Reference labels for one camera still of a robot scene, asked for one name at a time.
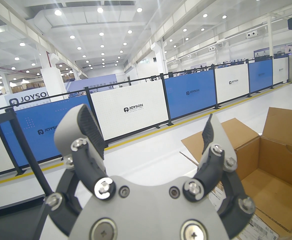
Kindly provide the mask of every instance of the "yellow floor line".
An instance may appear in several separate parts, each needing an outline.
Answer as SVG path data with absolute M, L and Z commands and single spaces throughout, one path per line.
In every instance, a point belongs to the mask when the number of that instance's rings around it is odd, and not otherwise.
M 158 129 L 158 130 L 153 131 L 153 132 L 151 132 L 151 133 L 147 133 L 147 134 L 145 134 L 145 135 L 141 135 L 141 136 L 138 136 L 138 137 L 134 137 L 134 138 L 132 138 L 132 139 L 130 139 L 130 140 L 123 141 L 123 142 L 118 143 L 118 144 L 116 144 L 116 145 L 112 145 L 112 146 L 110 146 L 110 147 L 105 148 L 105 150 L 110 150 L 110 149 L 113 149 L 113 148 L 117 148 L 117 147 L 119 147 L 119 146 L 122 146 L 122 145 L 128 144 L 128 143 L 130 143 L 130 142 L 133 142 L 133 141 L 136 141 L 136 140 L 139 140 L 139 139 L 142 139 L 142 138 L 144 138 L 144 137 L 147 137 L 147 136 L 150 136 L 150 135 L 154 135 L 154 134 L 159 133 L 159 132 L 161 132 L 161 131 L 164 131 L 164 130 L 167 130 L 167 129 L 170 129 L 170 128 L 173 128 L 173 127 L 176 127 L 176 126 L 180 126 L 180 125 L 182 125 L 182 124 L 184 124 L 184 123 L 187 123 L 187 122 L 190 122 L 190 121 L 193 121 L 193 120 L 199 119 L 199 118 L 201 118 L 201 117 L 205 117 L 205 116 L 207 116 L 207 115 L 209 115 L 209 114 L 219 112 L 219 111 L 221 111 L 221 110 L 223 110 L 223 109 L 227 109 L 227 108 L 232 107 L 232 106 L 235 106 L 235 105 L 237 105 L 237 104 L 240 104 L 240 103 L 243 103 L 243 102 L 249 101 L 249 100 L 251 100 L 252 98 L 259 97 L 260 95 L 264 95 L 264 94 L 269 93 L 269 92 L 271 92 L 271 91 L 273 91 L 273 90 L 276 90 L 276 89 L 279 89 L 279 88 L 281 88 L 281 87 L 284 87 L 284 86 L 288 85 L 289 83 L 290 83 L 290 82 L 288 82 L 288 83 L 286 83 L 286 84 L 283 84 L 283 85 L 280 85 L 280 86 L 278 86 L 278 87 L 276 87 L 276 88 L 274 88 L 274 89 L 270 89 L 270 90 L 267 90 L 267 91 L 265 91 L 265 92 L 262 92 L 262 93 L 260 93 L 260 94 L 258 94 L 258 95 L 251 96 L 251 98 L 243 99 L 243 100 L 238 101 L 238 102 L 236 102 L 236 103 L 233 103 L 233 104 L 230 104 L 230 105 L 227 105 L 227 106 L 223 106 L 223 107 L 221 107 L 221 108 L 218 109 L 218 110 L 210 111 L 210 112 L 208 112 L 208 113 L 204 113 L 204 114 L 201 114 L 201 115 L 199 115 L 199 116 L 196 116 L 196 117 L 193 117 L 193 118 L 187 119 L 187 120 L 185 120 L 185 121 L 175 123 L 175 124 L 172 125 L 172 126 L 168 126 L 168 127 L 165 127 L 165 128 L 161 128 L 161 129 Z M 46 167 L 46 168 L 42 168 L 42 171 L 46 171 L 46 170 L 49 170 L 49 169 L 53 169 L 53 168 L 56 168 L 56 167 L 59 167 L 59 166 L 62 166 L 62 165 L 63 165 L 63 163 L 59 163 L 59 164 L 56 164 L 56 165 L 52 165 L 52 166 L 49 166 L 49 167 Z M 25 174 L 23 174 L 23 175 L 19 175 L 19 176 L 16 176 L 16 177 L 10 177 L 10 178 L 7 178 L 7 179 L 3 179 L 3 180 L 0 180 L 0 184 L 1 184 L 1 183 L 5 183 L 5 182 L 10 182 L 10 181 L 13 181 L 13 180 L 16 180 L 16 179 L 20 179 L 20 178 L 23 178 L 23 177 L 27 177 L 27 176 L 30 176 L 30 175 L 33 175 L 33 174 L 34 174 L 34 173 L 31 171 L 31 172 L 28 172 L 28 173 L 25 173 Z

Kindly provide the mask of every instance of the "white pillar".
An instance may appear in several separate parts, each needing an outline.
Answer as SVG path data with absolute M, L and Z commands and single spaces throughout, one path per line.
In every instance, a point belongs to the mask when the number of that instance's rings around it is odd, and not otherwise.
M 6 74 L 1 74 L 1 81 L 3 82 L 3 87 L 6 91 L 6 94 L 12 94 L 12 88 L 11 86 L 9 85 L 9 80 L 7 79 L 7 75 Z
M 162 46 L 161 41 L 155 42 L 151 45 L 151 50 L 155 52 L 156 63 L 158 68 L 158 73 L 168 73 L 166 59 L 164 57 L 164 49 L 165 45 Z
M 59 60 L 55 54 L 48 54 L 46 50 L 37 48 L 39 51 L 39 58 L 41 62 L 41 74 L 49 96 L 66 93 L 66 88 L 63 82 L 61 72 L 56 68 L 56 63 Z M 68 95 L 51 98 L 51 102 L 67 99 Z
M 271 27 L 271 16 L 267 17 L 267 25 L 268 25 L 268 40 L 269 40 L 269 56 L 274 55 L 274 47 L 273 47 L 273 29 Z

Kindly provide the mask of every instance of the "box flap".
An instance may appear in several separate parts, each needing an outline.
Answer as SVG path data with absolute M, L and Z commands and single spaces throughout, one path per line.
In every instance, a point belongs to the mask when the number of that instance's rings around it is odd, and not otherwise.
M 239 148 L 240 146 L 259 136 L 255 131 L 250 129 L 236 118 L 225 121 L 221 123 L 221 125 L 223 126 L 234 149 Z M 183 144 L 187 147 L 189 152 L 198 162 L 201 159 L 204 148 L 202 133 L 203 131 L 182 140 Z
M 263 136 L 292 145 L 292 110 L 270 107 Z

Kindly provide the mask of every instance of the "barcode label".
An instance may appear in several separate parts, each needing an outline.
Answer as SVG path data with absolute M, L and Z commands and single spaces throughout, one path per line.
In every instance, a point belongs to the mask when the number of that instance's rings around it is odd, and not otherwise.
M 254 227 L 256 227 L 260 232 L 264 234 L 264 236 L 268 235 L 268 232 L 265 229 L 263 229 L 259 224 L 255 223 L 254 221 L 251 222 Z

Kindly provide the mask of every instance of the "air conditioning unit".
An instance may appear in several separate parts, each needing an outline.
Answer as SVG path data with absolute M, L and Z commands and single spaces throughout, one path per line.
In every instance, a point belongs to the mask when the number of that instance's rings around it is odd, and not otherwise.
M 250 39 L 253 37 L 256 37 L 258 35 L 258 31 L 254 30 L 254 31 L 250 31 L 246 33 L 246 39 Z

